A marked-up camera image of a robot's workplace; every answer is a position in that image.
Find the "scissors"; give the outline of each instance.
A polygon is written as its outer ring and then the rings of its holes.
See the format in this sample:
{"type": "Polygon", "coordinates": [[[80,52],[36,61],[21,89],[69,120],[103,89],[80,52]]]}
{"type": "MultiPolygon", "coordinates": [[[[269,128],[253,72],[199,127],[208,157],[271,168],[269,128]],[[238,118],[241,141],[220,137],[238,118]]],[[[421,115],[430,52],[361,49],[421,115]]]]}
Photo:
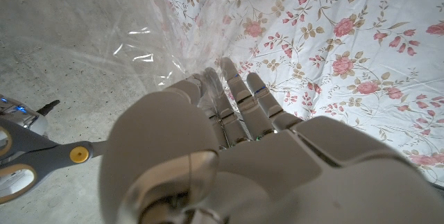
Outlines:
{"type": "Polygon", "coordinates": [[[105,147],[106,141],[57,144],[0,118],[0,204],[34,189],[56,169],[102,155],[105,147]]]}

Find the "plastic wrap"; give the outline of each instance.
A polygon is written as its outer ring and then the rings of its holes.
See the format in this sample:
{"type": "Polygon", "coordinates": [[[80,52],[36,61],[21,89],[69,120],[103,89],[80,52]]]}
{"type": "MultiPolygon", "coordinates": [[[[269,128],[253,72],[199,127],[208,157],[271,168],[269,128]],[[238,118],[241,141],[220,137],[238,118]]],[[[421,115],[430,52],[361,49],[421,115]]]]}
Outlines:
{"type": "Polygon", "coordinates": [[[88,62],[114,73],[151,79],[157,89],[216,67],[239,27],[224,24],[226,16],[221,12],[232,6],[228,0],[192,0],[193,6],[168,0],[128,1],[133,6],[117,17],[111,34],[101,43],[103,56],[88,62]],[[192,24],[181,24],[179,11],[192,24]]]}

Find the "floral fabric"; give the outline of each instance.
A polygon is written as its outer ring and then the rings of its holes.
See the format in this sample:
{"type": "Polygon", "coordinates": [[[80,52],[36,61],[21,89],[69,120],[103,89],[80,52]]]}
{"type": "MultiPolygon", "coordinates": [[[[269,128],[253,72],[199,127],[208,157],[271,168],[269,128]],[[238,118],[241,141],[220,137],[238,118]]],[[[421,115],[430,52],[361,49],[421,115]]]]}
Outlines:
{"type": "Polygon", "coordinates": [[[444,185],[444,0],[165,3],[183,49],[218,35],[203,48],[225,44],[211,61],[257,72],[287,112],[342,121],[444,185]]]}

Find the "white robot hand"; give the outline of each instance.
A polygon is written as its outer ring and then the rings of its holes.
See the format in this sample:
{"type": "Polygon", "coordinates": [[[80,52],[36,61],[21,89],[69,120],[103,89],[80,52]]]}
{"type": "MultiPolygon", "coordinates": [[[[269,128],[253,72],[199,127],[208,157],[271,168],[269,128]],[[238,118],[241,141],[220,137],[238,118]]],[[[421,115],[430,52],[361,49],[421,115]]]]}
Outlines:
{"type": "Polygon", "coordinates": [[[230,59],[221,68],[248,131],[213,69],[146,95],[108,139],[107,223],[444,223],[443,199],[394,150],[333,119],[301,121],[257,74],[249,90],[230,59]]]}

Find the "concrete floor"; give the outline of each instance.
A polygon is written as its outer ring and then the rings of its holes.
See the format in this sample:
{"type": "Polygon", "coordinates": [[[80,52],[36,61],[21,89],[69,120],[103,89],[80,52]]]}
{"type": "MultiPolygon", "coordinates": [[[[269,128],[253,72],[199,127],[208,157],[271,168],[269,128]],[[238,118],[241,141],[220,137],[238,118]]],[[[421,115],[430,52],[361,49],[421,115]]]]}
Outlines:
{"type": "MultiPolygon", "coordinates": [[[[102,69],[106,40],[129,0],[0,0],[0,93],[38,109],[59,99],[49,136],[61,144],[107,138],[129,105],[156,90],[147,65],[102,69]]],[[[55,171],[0,206],[0,223],[102,223],[100,158],[55,171]]]]}

